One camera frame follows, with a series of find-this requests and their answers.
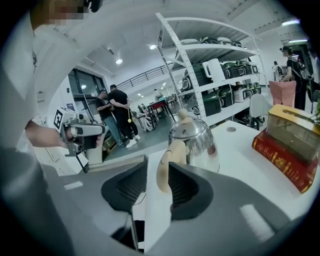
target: teapot handle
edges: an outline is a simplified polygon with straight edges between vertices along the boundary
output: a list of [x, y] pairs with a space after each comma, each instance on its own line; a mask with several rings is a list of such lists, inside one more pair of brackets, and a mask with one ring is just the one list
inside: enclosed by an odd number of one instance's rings
[[179, 139], [172, 141], [166, 152], [163, 154], [156, 171], [156, 184], [166, 194], [171, 194], [169, 181], [169, 162], [187, 164], [186, 144]]

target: box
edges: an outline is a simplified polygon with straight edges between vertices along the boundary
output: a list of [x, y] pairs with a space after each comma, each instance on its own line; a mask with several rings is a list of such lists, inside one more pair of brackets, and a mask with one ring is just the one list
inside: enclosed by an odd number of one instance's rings
[[320, 150], [320, 128], [311, 117], [300, 109], [276, 104], [269, 110], [267, 133], [301, 161], [311, 163]]
[[276, 166], [301, 194], [311, 187], [318, 168], [318, 156], [311, 163], [300, 161], [286, 147], [269, 136], [266, 129], [253, 139], [252, 147]]

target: white chair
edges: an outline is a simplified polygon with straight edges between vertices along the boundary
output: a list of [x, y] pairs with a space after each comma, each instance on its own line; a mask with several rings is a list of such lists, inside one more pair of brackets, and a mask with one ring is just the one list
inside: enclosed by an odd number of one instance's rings
[[254, 94], [250, 98], [250, 127], [254, 127], [256, 124], [256, 129], [260, 130], [260, 123], [257, 120], [258, 117], [268, 115], [268, 111], [273, 106], [268, 102], [265, 96], [262, 94]]

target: white kettle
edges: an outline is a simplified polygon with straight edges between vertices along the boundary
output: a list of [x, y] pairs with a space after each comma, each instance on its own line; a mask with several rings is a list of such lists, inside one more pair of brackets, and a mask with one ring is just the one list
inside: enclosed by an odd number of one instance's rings
[[220, 62], [217, 58], [203, 62], [205, 75], [211, 78], [213, 82], [220, 82], [226, 80], [225, 74], [221, 68]]

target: tissue box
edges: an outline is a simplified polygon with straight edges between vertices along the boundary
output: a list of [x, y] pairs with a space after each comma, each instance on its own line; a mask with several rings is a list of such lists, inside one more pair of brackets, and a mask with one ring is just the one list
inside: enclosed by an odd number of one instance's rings
[[269, 110], [267, 133], [303, 162], [311, 163], [320, 149], [320, 129], [311, 114], [285, 105]]

